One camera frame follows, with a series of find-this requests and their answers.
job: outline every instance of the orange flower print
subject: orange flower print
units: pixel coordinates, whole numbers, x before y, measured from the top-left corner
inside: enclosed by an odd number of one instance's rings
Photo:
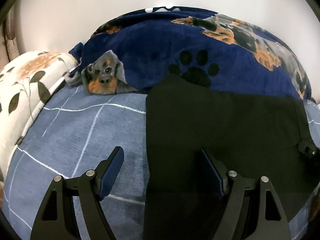
[[[23,80],[40,69],[49,67],[52,63],[58,60],[57,56],[60,55],[58,52],[47,52],[41,54],[33,60],[27,62],[17,72],[17,81]]]

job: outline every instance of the paw print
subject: paw print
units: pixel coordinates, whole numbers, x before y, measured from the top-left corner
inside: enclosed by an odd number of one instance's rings
[[[211,80],[209,76],[216,76],[220,70],[218,64],[216,63],[212,63],[208,67],[206,66],[208,63],[208,52],[206,50],[200,50],[196,55],[196,62],[198,66],[189,67],[189,65],[192,62],[192,55],[190,54],[190,52],[186,50],[180,53],[179,61],[183,66],[186,66],[188,68],[188,70],[181,75],[183,79],[192,84],[196,84],[207,88],[211,86]],[[177,64],[170,64],[168,70],[170,74],[180,75],[181,73],[181,68]]]

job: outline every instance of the white floral pillow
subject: white floral pillow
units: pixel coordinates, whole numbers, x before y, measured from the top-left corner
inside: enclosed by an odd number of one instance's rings
[[[25,136],[44,104],[64,81],[65,73],[76,65],[70,54],[31,51],[0,72],[0,168],[4,179],[17,141]]]

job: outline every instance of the navy blue fleece blanket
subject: navy blue fleece blanket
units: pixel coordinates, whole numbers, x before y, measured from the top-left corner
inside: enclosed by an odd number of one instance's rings
[[[69,82],[78,79],[95,94],[147,91],[175,73],[217,91],[311,98],[306,72],[283,41],[204,9],[131,12],[100,26],[70,53],[80,65]]]

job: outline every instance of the metal screw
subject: metal screw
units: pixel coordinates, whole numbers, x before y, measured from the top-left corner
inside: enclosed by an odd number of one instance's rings
[[[266,176],[262,176],[262,177],[261,177],[261,180],[262,180],[263,182],[268,182],[268,181],[269,181],[268,177],[266,177]]]
[[[85,173],[87,176],[91,177],[94,175],[94,170],[88,170],[86,173]]]
[[[62,177],[61,177],[60,175],[57,175],[57,176],[55,176],[55,177],[53,178],[53,180],[58,182],[58,181],[61,180],[61,178],[62,178]]]
[[[235,171],[229,171],[228,174],[229,174],[229,176],[231,176],[231,177],[237,176],[237,173],[236,173]]]

